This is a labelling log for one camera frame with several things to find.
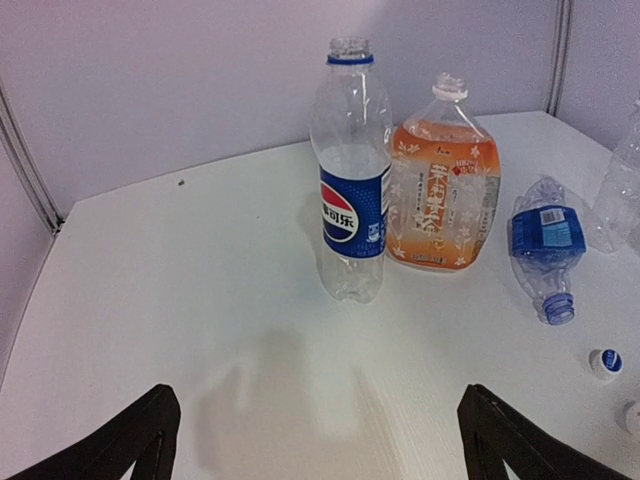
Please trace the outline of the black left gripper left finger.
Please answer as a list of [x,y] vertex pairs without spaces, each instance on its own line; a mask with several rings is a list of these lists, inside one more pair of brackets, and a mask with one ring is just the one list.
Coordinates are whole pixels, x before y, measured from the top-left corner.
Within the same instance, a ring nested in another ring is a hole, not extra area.
[[180,421],[173,388],[157,384],[95,432],[12,477],[169,479]]

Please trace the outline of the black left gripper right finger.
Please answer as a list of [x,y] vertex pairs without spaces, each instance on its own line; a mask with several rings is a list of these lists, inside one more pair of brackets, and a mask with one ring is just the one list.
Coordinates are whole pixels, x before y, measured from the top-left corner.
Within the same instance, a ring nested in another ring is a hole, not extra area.
[[562,443],[485,386],[469,385],[457,408],[467,476],[474,480],[623,479]]

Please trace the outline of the white orange-bottle cap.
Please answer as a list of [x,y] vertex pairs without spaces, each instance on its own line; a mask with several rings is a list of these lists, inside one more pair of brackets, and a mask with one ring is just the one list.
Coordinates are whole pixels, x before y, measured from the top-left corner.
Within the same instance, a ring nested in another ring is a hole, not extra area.
[[589,355],[589,365],[594,376],[611,382],[622,372],[624,363],[622,356],[614,349],[595,349]]

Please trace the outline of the white water-bottle cap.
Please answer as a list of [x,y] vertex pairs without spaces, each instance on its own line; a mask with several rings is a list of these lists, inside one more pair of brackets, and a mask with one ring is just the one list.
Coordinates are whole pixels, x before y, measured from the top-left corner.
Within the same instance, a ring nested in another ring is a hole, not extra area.
[[640,401],[631,401],[624,408],[624,426],[627,432],[638,437],[640,434]]

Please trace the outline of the blue label crushed water bottle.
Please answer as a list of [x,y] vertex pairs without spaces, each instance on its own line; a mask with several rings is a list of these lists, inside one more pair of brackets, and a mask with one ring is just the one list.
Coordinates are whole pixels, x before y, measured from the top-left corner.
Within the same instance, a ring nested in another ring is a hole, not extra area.
[[512,270],[539,319],[551,326],[571,321],[575,300],[570,271],[587,245],[564,186],[545,176],[518,196],[508,233]]

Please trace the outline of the clear unlabelled plastic bottle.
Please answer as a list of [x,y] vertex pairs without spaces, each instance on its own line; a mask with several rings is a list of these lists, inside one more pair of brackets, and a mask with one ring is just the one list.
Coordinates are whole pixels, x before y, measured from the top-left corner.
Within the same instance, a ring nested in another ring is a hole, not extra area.
[[626,244],[639,226],[639,98],[612,152],[593,212],[598,222],[592,246],[605,254]]

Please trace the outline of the orange label crushed bottle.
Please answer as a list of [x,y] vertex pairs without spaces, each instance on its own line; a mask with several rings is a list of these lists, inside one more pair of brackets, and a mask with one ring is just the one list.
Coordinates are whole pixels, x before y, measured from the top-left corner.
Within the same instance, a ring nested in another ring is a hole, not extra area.
[[489,236],[501,162],[493,136],[466,109],[464,79],[441,73],[432,94],[394,132],[386,248],[407,266],[459,271]]

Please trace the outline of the Pepsi bottle blue label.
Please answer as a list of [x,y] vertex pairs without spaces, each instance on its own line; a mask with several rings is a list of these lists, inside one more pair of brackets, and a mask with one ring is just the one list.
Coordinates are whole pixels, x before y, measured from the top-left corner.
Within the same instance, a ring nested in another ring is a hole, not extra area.
[[383,281],[393,131],[390,100],[368,40],[329,42],[328,75],[309,134],[319,164],[323,248],[319,273],[337,300],[371,302]]

